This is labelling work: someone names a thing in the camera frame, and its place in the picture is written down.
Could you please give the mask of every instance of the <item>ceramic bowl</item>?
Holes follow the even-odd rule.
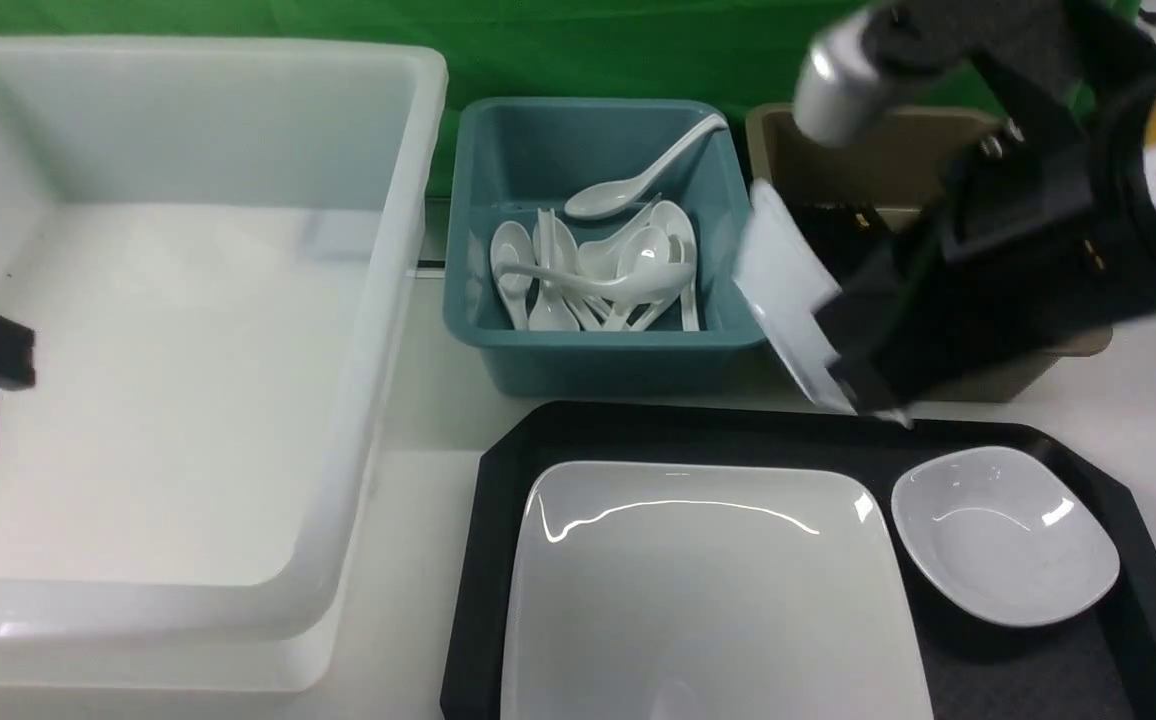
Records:
[[[977,447],[907,472],[892,492],[917,567],[976,618],[1032,628],[1073,618],[1121,570],[1112,539],[1035,457]]]

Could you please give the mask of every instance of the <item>spoon handle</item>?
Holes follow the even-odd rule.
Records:
[[[538,210],[538,266],[554,270],[551,266],[551,252],[555,250],[555,225],[551,224],[551,215]],[[551,291],[551,283],[542,284],[543,292]]]
[[[636,322],[632,322],[632,328],[630,328],[632,333],[647,331],[650,325],[657,322],[657,319],[661,318],[662,313],[666,313],[666,309],[669,305],[670,303],[667,300],[658,300],[654,305],[650,305],[650,309],[639,316],[639,318],[636,318]]]
[[[680,327],[689,333],[702,329],[698,324],[698,291],[692,282],[684,285],[684,291],[680,294]]]
[[[596,316],[592,313],[591,306],[583,299],[581,294],[569,290],[569,288],[561,288],[560,296],[564,297],[570,313],[573,313],[575,318],[578,318],[578,324],[581,325],[584,331],[596,332],[601,329],[600,320],[596,320]]]
[[[506,306],[507,318],[511,318],[511,327],[518,331],[529,328],[529,314],[524,311],[524,302],[509,300],[506,297],[502,297],[502,305]]]
[[[720,116],[711,114],[703,118],[702,123],[698,123],[696,126],[689,128],[689,132],[684,133],[683,136],[680,136],[680,140],[675,141],[674,146],[669,147],[668,151],[659,156],[659,159],[654,159],[654,164],[650,165],[642,177],[649,179],[649,183],[654,181],[657,177],[661,176],[664,170],[668,169],[670,163],[674,163],[674,161],[679,158],[683,151],[688,150],[694,142],[701,141],[703,138],[709,135],[709,133],[726,126],[728,126],[728,124]]]
[[[606,333],[621,332],[627,329],[627,320],[632,316],[636,305],[614,305],[609,319],[605,320],[605,326],[600,329]]]
[[[624,275],[622,279],[615,279],[615,281],[591,281],[591,279],[579,277],[579,275],[538,268],[536,265],[497,263],[494,266],[496,279],[502,277],[502,275],[524,275],[528,279],[549,281],[560,287],[573,288],[583,295],[600,296],[607,300],[614,300],[615,304],[620,302],[645,304],[645,302],[668,299],[668,297],[680,294],[680,288],[689,282],[692,273],[692,265],[672,263],[650,270],[638,270]]]
[[[603,297],[596,297],[595,295],[584,295],[583,299],[587,302],[587,306],[592,309],[593,313],[596,313],[596,318],[603,320],[609,319],[609,316],[614,314],[614,306],[609,304]]]

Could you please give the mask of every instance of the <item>translucent plastic bin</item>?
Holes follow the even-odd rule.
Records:
[[[295,691],[422,237],[431,50],[0,40],[0,684]]]

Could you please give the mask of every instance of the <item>white table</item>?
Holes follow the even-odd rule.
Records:
[[[538,402],[497,395],[477,352],[440,321],[440,281],[415,283],[386,416],[386,452],[366,506],[338,651],[295,698],[0,691],[0,717],[75,720],[440,720],[479,455]],[[769,384],[694,404],[808,410]],[[1156,544],[1156,322],[1118,332],[1096,359],[1067,359],[1007,406],[931,404],[918,415],[1032,424],[1134,489]]]

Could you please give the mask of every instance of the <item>green backdrop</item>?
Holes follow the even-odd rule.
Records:
[[[689,97],[733,123],[788,101],[810,37],[851,0],[0,0],[0,35],[153,34],[401,42],[449,61],[431,195],[459,110],[502,95]],[[988,106],[975,77],[929,97]]]

